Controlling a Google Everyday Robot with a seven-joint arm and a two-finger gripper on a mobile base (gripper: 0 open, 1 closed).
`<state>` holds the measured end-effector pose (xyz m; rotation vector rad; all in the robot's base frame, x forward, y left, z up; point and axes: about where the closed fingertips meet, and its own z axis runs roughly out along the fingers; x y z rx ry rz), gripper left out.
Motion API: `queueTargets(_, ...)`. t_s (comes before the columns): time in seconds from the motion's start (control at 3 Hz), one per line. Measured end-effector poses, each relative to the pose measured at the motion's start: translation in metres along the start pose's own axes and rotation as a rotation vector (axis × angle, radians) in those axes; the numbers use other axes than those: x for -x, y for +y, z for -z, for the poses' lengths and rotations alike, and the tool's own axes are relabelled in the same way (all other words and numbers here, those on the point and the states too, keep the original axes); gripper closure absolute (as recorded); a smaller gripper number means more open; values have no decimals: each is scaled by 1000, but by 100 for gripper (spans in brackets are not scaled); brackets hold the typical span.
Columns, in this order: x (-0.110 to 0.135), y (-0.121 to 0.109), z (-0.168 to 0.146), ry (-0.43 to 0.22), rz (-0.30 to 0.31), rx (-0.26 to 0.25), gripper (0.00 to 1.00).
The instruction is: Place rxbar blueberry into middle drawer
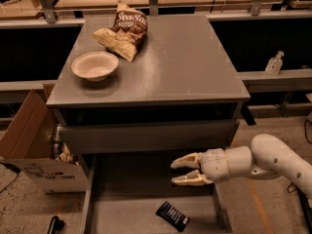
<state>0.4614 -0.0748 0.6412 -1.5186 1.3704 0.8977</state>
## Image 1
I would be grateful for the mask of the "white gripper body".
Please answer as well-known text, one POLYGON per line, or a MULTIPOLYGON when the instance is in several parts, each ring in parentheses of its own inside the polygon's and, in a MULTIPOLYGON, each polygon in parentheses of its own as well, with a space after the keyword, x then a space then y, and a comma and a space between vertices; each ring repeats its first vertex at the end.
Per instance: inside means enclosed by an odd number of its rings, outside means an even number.
POLYGON ((225 151, 221 148, 209 149, 202 154, 201 171, 210 182, 229 179, 229 170, 225 151))

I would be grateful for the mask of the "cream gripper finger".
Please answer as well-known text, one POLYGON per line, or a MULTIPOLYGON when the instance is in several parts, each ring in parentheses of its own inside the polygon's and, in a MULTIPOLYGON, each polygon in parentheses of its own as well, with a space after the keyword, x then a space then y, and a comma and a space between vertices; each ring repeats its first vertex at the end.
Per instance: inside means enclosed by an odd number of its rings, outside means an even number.
POLYGON ((190 154, 187 154, 180 158, 175 159, 171 163, 171 168, 172 169, 178 169, 178 168, 199 169, 201 158, 202 158, 201 153, 196 153, 196 152, 190 153, 190 154))
POLYGON ((180 175, 172 178, 172 183, 178 186, 203 186, 211 184, 212 181, 199 170, 192 171, 186 175, 180 175))

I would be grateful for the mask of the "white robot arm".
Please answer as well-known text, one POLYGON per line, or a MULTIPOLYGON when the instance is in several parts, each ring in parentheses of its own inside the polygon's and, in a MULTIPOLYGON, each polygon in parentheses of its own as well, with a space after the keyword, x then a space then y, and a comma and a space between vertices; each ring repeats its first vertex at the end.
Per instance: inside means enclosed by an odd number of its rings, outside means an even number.
POLYGON ((255 136, 250 147, 215 148, 187 154, 174 160, 171 168, 193 169, 186 175, 172 178, 172 183, 179 186, 202 186, 232 177, 273 179, 284 176, 306 196, 312 197, 312 165, 269 134, 255 136))

